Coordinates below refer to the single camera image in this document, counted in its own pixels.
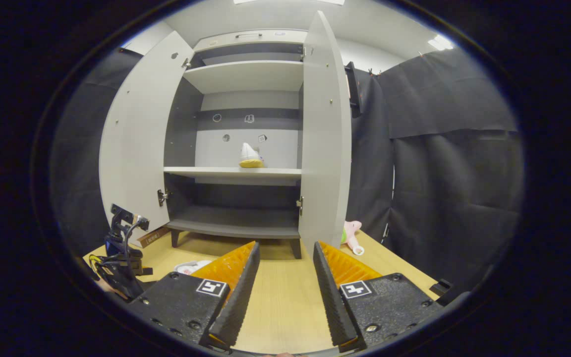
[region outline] ceiling light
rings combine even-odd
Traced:
[[[453,43],[451,43],[447,38],[442,35],[435,36],[435,41],[440,43],[440,45],[444,46],[444,48],[448,48],[449,50],[453,49]]]
[[[233,0],[233,3],[237,5],[251,1],[257,1],[257,0]],[[329,2],[330,4],[336,4],[336,5],[343,5],[345,3],[345,0],[316,0],[316,1]]]
[[[445,38],[442,35],[435,36],[434,39],[428,41],[428,44],[437,48],[439,51],[453,49],[453,43],[451,43],[447,38]]]
[[[446,47],[442,46],[442,44],[439,43],[438,41],[435,41],[435,39],[430,39],[428,44],[437,48],[440,51],[446,50]]]

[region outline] black curtain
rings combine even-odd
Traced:
[[[410,59],[377,81],[394,147],[385,243],[457,292],[471,290],[518,218],[523,158],[514,114],[460,49]]]
[[[387,134],[387,106],[383,90],[363,70],[354,70],[361,115],[351,120],[351,176],[346,221],[360,221],[362,230],[378,242],[392,206],[393,146]]]
[[[109,230],[98,178],[100,137],[118,88],[141,57],[115,50],[98,63],[72,93],[55,133],[52,203],[63,237],[78,257],[102,245]]]

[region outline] open cabinet door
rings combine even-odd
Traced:
[[[98,173],[107,221],[113,203],[149,219],[149,231],[168,223],[165,191],[165,134],[184,59],[193,49],[173,31],[153,47],[124,80],[107,113],[100,140]],[[142,237],[135,229],[131,239]]]
[[[349,194],[351,114],[345,69],[334,33],[318,11],[304,42],[303,156],[299,215],[302,244],[339,246]]]

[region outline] white cabinet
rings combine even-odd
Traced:
[[[297,257],[298,238],[308,252],[317,240],[338,246],[351,165],[344,78],[320,11],[308,32],[223,34],[194,49],[173,32],[134,67],[108,113],[108,221],[115,203],[150,219],[150,230],[287,238]],[[241,142],[267,167],[238,167]],[[168,190],[166,201],[158,190]]]

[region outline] door hinge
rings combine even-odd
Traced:
[[[168,198],[169,198],[169,190],[165,189],[164,193],[163,190],[158,190],[158,203],[160,207],[162,207],[165,204],[165,201]]]
[[[303,215],[303,196],[299,197],[296,201],[296,206],[299,208],[299,216]]]

